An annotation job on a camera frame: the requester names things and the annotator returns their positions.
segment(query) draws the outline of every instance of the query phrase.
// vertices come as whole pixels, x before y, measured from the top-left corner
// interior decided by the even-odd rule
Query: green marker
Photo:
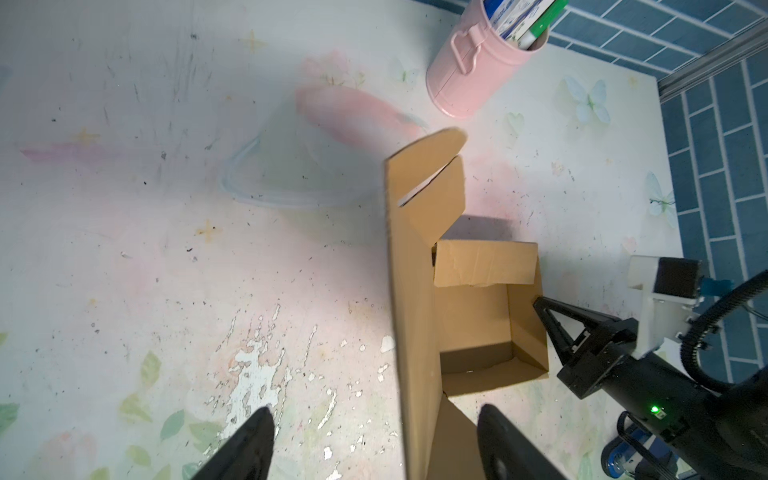
[[[549,8],[541,14],[541,17],[520,37],[518,47],[521,50],[528,50],[533,45],[533,42],[536,41],[536,38],[544,33],[547,27],[560,15],[560,12],[563,11],[567,4],[568,0],[554,0],[554,3],[549,5]]]

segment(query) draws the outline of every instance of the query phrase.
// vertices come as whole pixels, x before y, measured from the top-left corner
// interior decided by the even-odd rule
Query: tile grout
[[[566,6],[565,8],[568,9],[568,11],[575,13],[576,15],[579,15],[581,17],[589,18],[590,20],[602,23],[603,25],[609,26],[611,28],[616,28],[618,30],[623,30],[627,33],[631,33],[632,35],[635,35],[636,37],[644,38],[645,40],[652,41],[653,43],[656,43],[658,45],[664,45],[669,47],[672,50],[680,51],[684,54],[691,55],[695,58],[699,58],[701,56],[700,53],[696,53],[693,50],[689,50],[685,47],[681,47],[679,45],[675,45],[671,41],[662,40],[661,38],[657,37],[651,37],[649,34],[643,33],[642,31],[635,30],[634,28],[629,28],[625,25],[622,25],[617,22],[613,22],[611,20],[608,20],[606,18],[601,18],[595,14],[592,14],[590,12],[586,12],[585,10],[581,10],[579,8],[571,7],[570,5]]]
[[[709,109],[710,109],[710,108],[712,108],[712,107],[714,107],[714,105],[712,105],[712,104],[709,104],[709,105],[707,105],[707,106],[706,106],[706,107],[704,107],[704,108],[699,108],[699,109],[698,109],[698,110],[696,110],[694,113],[690,114],[690,117],[695,117],[695,116],[697,116],[698,114],[700,114],[701,112],[707,111],[707,110],[709,110]]]
[[[688,146],[690,147],[690,166],[694,172],[694,186],[696,190],[696,200],[699,204],[699,218],[701,220],[701,232],[704,237],[704,249],[707,252],[707,268],[710,271],[710,277],[715,278],[715,268],[712,261],[712,246],[710,245],[710,234],[707,229],[707,219],[704,216],[704,202],[701,194],[701,182],[699,182],[699,167],[696,164],[696,148],[694,147],[694,136],[690,129],[690,117],[688,116],[688,98],[686,92],[680,94],[683,103],[683,120],[685,131],[688,136]],[[723,363],[725,364],[725,376],[728,382],[733,382],[733,372],[730,369],[728,361],[728,338],[725,335],[725,329],[720,329],[720,349],[723,350]]]
[[[594,51],[597,51],[599,53],[605,54],[605,55],[607,55],[609,57],[616,57],[616,59],[621,59],[621,60],[624,60],[624,61],[628,61],[630,63],[637,64],[637,65],[640,65],[640,66],[645,67],[645,68],[649,68],[650,70],[660,71],[661,73],[665,73],[665,74],[672,73],[671,70],[667,70],[666,68],[661,68],[661,67],[656,67],[656,66],[653,66],[653,65],[645,64],[645,63],[643,63],[642,60],[636,60],[636,59],[631,58],[631,57],[627,57],[627,56],[624,56],[624,55],[613,53],[610,50],[604,50],[604,49],[602,49],[600,47],[596,47],[595,45],[590,45],[590,44],[588,44],[585,41],[577,40],[576,38],[571,38],[571,37],[569,37],[567,35],[563,35],[562,33],[557,33],[556,31],[550,31],[549,35],[551,37],[554,37],[554,38],[559,38],[560,40],[563,40],[563,41],[569,41],[573,45],[578,45],[580,47],[588,48],[590,50],[594,50]]]
[[[722,174],[725,171],[725,167],[720,167],[717,170],[712,170],[699,175],[699,178],[711,177],[712,175]]]
[[[741,60],[741,67],[742,71],[744,68],[746,68],[746,61]],[[744,79],[744,88],[746,89],[746,82],[747,80]],[[728,190],[728,203],[730,204],[730,214],[731,214],[731,221],[733,222],[733,233],[736,235],[736,249],[739,254],[739,264],[741,266],[741,282],[746,281],[747,278],[749,278],[749,274],[747,268],[746,268],[746,255],[744,254],[744,242],[743,238],[741,237],[741,224],[739,222],[739,215],[738,211],[736,209],[736,198],[733,194],[733,182],[730,178],[730,169],[729,169],[729,160],[728,160],[728,152],[725,148],[725,135],[723,133],[723,123],[720,119],[720,108],[719,104],[717,103],[717,89],[715,88],[715,80],[714,77],[709,78],[709,84],[710,84],[710,93],[712,94],[712,103],[715,105],[714,108],[714,114],[715,114],[715,126],[717,128],[717,140],[720,144],[720,154],[723,158],[723,168],[725,173],[725,184],[726,189]],[[755,316],[750,313],[750,325],[752,327],[752,341],[754,342],[755,349],[757,351],[757,362],[760,368],[763,368],[763,350],[762,346],[760,345],[760,339],[757,335],[757,321],[755,319]]]

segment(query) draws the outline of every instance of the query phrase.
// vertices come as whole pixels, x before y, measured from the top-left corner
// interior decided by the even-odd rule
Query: cardboard flap
[[[408,217],[411,228],[432,248],[464,213],[462,158],[454,158],[400,210]]]
[[[435,286],[534,282],[538,245],[489,240],[440,240]]]
[[[435,313],[441,353],[511,344],[506,285],[435,288]]]
[[[528,380],[546,378],[547,371],[529,365],[518,358],[499,363],[489,369],[474,372],[446,373],[442,376],[442,391],[448,396],[484,392]]]
[[[440,402],[428,480],[485,480],[477,426],[447,397]]]
[[[458,128],[446,128],[424,137],[393,155],[386,163],[387,194],[399,202],[406,194],[448,164],[467,141]]]
[[[536,276],[532,285],[507,285],[511,323],[512,349],[515,357],[529,365],[549,370],[547,329],[538,318],[533,302],[541,296],[541,269],[536,263]]]

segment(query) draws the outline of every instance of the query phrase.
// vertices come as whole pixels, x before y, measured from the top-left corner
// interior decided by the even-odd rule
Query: leaf print
[[[594,476],[592,476],[592,464],[589,461],[589,453],[585,453],[583,457],[581,457],[581,463],[578,466],[578,475],[576,477],[577,480],[592,480]]]
[[[102,467],[95,469],[88,480],[109,480],[109,468]]]
[[[144,387],[149,388],[160,378],[161,361],[158,357],[149,352],[141,363],[141,382]]]
[[[118,411],[125,415],[126,420],[135,422],[137,419],[144,420],[145,422],[151,422],[152,417],[141,408],[141,402],[138,395],[131,393],[125,397],[125,400],[120,404]]]
[[[0,435],[16,421],[18,416],[18,403],[0,404]]]
[[[163,423],[163,428],[160,430],[160,441],[176,435],[181,427],[184,426],[184,410],[179,410],[176,413],[171,413],[170,416]]]
[[[197,463],[187,463],[181,467],[181,480],[191,480],[197,473]]]
[[[193,423],[190,425],[190,432],[200,441],[194,447],[205,452],[217,440],[221,427],[213,422]]]
[[[165,465],[152,480],[170,480],[170,465]]]
[[[152,465],[152,460],[149,458],[149,453],[139,445],[129,446],[128,450],[125,451],[125,455],[133,460],[136,465],[141,465],[142,467],[148,467]]]

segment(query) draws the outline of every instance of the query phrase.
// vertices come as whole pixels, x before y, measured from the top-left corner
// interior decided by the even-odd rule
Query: black cable
[[[670,472],[670,469],[668,469],[666,466],[660,464],[658,459],[654,457],[654,454],[650,453],[642,443],[627,433],[627,431],[624,429],[624,422],[627,420],[627,417],[630,417],[635,425],[637,425],[639,428],[642,428],[642,425],[633,416],[631,416],[629,412],[622,412],[621,415],[619,415],[618,422],[616,422],[616,431],[619,433],[621,439],[628,443],[633,449],[635,449],[635,451],[639,453],[643,458],[645,458],[646,462],[650,463],[651,466],[653,466],[657,472],[659,472],[661,478],[664,480],[677,480],[677,475]]]
[[[755,310],[754,308],[752,308],[752,307],[751,307],[751,306],[749,306],[749,305],[743,305],[743,307],[744,307],[744,309],[745,309],[747,312],[749,312],[749,313],[752,313],[752,314],[753,314],[754,316],[756,316],[757,318],[759,318],[759,319],[763,319],[763,320],[765,320],[766,322],[768,322],[768,315],[766,315],[765,313],[762,313],[762,312],[758,312],[757,310]]]
[[[768,290],[768,270],[763,270],[733,289],[690,324],[690,329],[683,337],[683,343],[680,346],[680,361],[692,379],[718,393],[724,393],[733,386],[733,383],[712,378],[701,369],[699,348],[704,337],[717,325],[717,322],[765,290]]]

